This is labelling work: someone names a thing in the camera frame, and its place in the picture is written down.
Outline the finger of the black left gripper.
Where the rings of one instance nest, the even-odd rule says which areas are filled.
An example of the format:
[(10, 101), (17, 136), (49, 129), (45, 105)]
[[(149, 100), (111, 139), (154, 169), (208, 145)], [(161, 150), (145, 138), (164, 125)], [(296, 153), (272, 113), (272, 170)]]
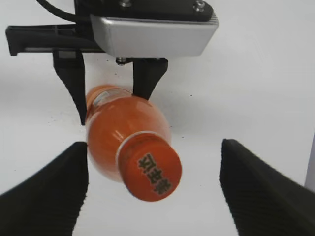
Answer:
[(149, 100), (156, 85), (167, 72), (165, 58), (133, 59), (133, 95)]

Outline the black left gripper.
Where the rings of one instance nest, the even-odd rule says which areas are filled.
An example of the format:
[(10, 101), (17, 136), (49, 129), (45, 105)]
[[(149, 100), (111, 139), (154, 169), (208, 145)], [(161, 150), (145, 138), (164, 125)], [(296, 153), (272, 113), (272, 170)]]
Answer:
[[(67, 88), (82, 126), (87, 113), (82, 53), (106, 53), (95, 42), (90, 16), (170, 21), (167, 0), (77, 0), (72, 14), (45, 0), (39, 4), (51, 14), (67, 20), (67, 24), (8, 26), (5, 33), (10, 54), (53, 53), (54, 70)], [(118, 65), (134, 59), (114, 58)]]

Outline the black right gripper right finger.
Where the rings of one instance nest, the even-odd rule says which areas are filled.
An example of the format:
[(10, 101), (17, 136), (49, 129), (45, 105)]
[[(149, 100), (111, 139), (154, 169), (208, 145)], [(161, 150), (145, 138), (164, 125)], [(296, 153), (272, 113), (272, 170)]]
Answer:
[(220, 186), (240, 236), (313, 236), (315, 194), (224, 139)]

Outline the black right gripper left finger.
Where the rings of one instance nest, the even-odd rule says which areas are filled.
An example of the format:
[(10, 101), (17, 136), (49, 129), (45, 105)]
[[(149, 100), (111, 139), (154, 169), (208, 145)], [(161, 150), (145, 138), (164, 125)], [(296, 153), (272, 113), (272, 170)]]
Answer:
[(2, 236), (70, 236), (89, 184), (87, 144), (75, 142), (0, 196)]

